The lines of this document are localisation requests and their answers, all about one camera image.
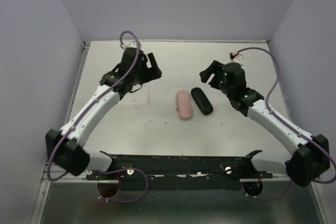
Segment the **black glasses case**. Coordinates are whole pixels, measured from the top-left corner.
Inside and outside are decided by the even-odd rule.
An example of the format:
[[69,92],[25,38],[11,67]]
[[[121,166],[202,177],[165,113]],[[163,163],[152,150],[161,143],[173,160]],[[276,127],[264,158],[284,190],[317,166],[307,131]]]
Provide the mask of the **black glasses case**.
[[201,88],[193,88],[191,96],[203,115],[210,115],[213,112],[213,106]]

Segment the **pink glasses case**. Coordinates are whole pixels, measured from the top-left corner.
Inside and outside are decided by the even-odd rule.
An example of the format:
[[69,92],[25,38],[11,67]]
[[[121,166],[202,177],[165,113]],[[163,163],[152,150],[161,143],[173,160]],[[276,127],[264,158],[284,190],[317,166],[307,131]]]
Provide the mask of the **pink glasses case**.
[[190,120],[192,118],[193,110],[190,95],[186,90],[179,90],[176,93],[176,105],[180,119]]

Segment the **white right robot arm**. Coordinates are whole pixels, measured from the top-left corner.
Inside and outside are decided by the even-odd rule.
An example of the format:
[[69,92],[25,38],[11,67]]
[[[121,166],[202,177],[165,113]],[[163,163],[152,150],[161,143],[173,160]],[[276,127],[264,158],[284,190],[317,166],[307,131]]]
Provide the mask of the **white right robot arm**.
[[203,83],[225,94],[235,110],[265,128],[288,152],[255,154],[241,165],[246,177],[255,177],[259,172],[283,174],[304,187],[330,168],[328,140],[323,135],[312,136],[277,114],[260,93],[247,87],[240,64],[213,61],[199,75]]

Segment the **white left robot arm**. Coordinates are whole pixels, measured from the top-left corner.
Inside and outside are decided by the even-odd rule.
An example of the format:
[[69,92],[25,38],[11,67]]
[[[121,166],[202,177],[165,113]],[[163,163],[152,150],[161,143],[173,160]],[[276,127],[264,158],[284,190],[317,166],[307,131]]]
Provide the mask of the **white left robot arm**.
[[84,146],[99,122],[134,86],[161,78],[152,53],[129,47],[124,50],[121,62],[105,73],[86,105],[59,130],[46,134],[49,163],[54,163],[74,176],[87,170],[98,171],[104,179],[116,175],[113,157],[103,151],[88,153]]

